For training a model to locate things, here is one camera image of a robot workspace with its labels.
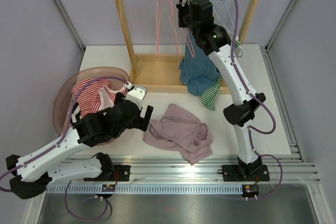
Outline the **pink wire hanger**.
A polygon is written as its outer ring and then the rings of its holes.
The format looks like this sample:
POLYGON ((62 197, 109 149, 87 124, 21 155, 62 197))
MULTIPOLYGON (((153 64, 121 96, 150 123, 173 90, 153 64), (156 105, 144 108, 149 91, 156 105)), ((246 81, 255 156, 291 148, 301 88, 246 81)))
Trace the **pink wire hanger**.
POLYGON ((156 0, 156 57, 159 56, 160 49, 160 32, 161 32, 161 13, 162 13, 162 0, 156 0))
MULTIPOLYGON (((174 35, 174 42, 175 42, 175 48, 177 51, 177 55, 179 57, 182 57, 182 53, 181 53, 181 47, 180 47, 180 43, 179 43, 179 33, 177 31, 177 27, 176 27, 176 14, 175 14, 175 10, 173 7, 173 0, 170 0, 170 4, 171 4, 171 13, 172 13, 172 18, 173 18, 173 35, 174 35)), ((187 48, 191 51, 192 57, 195 56, 195 51, 194 51, 194 47, 192 45, 190 36, 189 36, 189 32, 186 30, 186 28, 182 29, 182 35, 183 38, 185 39, 185 42, 187 44, 187 48)))
POLYGON ((179 36, 175 21, 175 12, 173 8, 173 0, 156 0, 156 54, 159 53, 160 44, 160 34, 161 34, 161 23, 162 23, 162 10, 166 12, 164 15, 164 20, 168 20, 174 40, 174 46, 177 55, 180 57, 181 49, 179 44, 179 36))

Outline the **red white striped tank top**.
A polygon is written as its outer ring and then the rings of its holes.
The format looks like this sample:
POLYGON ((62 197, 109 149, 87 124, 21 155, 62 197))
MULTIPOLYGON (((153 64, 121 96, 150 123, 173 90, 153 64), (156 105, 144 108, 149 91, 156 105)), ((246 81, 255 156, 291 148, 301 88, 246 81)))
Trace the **red white striped tank top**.
POLYGON ((112 108, 115 104, 117 93, 126 94, 125 84, 112 87, 113 79, 98 80, 86 87, 77 98, 80 118, 90 113, 96 113, 106 108, 112 108))

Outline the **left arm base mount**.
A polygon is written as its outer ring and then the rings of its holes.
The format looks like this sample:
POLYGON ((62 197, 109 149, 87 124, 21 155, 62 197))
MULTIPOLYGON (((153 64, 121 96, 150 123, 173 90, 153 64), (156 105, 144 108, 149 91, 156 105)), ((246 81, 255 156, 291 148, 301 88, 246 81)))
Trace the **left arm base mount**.
POLYGON ((102 172, 95 178, 84 178, 86 182, 114 182, 116 179, 118 182, 128 182, 130 179, 130 165, 114 165, 114 170, 102 172))

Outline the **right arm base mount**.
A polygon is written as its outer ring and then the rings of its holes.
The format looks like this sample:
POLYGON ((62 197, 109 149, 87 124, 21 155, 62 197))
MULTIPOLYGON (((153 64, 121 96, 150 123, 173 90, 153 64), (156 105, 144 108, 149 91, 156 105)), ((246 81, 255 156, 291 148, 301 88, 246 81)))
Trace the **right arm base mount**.
POLYGON ((256 171, 252 172, 250 175, 243 175, 239 169, 238 165, 222 165, 220 169, 217 170, 218 174, 223 176, 225 182, 268 182, 270 181, 270 176, 268 173, 268 168, 266 165, 261 165, 256 171))

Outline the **dusty pink tank top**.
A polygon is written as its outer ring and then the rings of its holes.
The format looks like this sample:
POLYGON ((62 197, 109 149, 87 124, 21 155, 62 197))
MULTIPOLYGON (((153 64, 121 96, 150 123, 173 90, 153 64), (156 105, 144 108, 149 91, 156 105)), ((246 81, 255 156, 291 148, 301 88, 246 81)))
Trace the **dusty pink tank top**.
POLYGON ((208 125, 176 104, 170 104, 160 120, 149 122, 143 141, 161 150, 179 152, 190 165, 213 154, 208 125))

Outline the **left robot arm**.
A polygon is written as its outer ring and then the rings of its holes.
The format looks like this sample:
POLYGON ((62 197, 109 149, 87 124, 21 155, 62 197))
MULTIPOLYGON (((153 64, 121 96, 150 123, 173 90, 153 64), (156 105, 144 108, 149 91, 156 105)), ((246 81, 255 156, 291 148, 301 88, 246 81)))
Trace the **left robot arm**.
POLYGON ((126 129, 145 132, 152 112, 153 107, 149 105, 142 117, 141 109, 134 102, 122 99, 111 108, 77 120, 64 135, 40 150, 26 156, 8 156, 7 169, 13 174, 9 192, 20 199, 30 199, 45 192, 47 187, 71 180, 109 180, 113 177, 114 165, 107 154, 100 152, 82 162, 65 164, 63 161, 120 137, 126 129))

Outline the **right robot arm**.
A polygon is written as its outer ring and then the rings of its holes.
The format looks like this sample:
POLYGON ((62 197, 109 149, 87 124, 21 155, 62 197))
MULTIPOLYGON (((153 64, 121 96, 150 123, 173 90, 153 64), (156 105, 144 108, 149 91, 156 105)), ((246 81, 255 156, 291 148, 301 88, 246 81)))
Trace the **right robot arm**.
POLYGON ((261 158, 252 150, 248 128, 255 111, 266 97, 249 86, 235 59, 232 41, 225 28, 215 24, 210 0, 178 0, 178 24, 187 28, 199 48, 222 75, 232 96, 232 104, 223 110, 225 119, 234 127, 238 143, 238 173, 252 179, 261 167, 261 158))

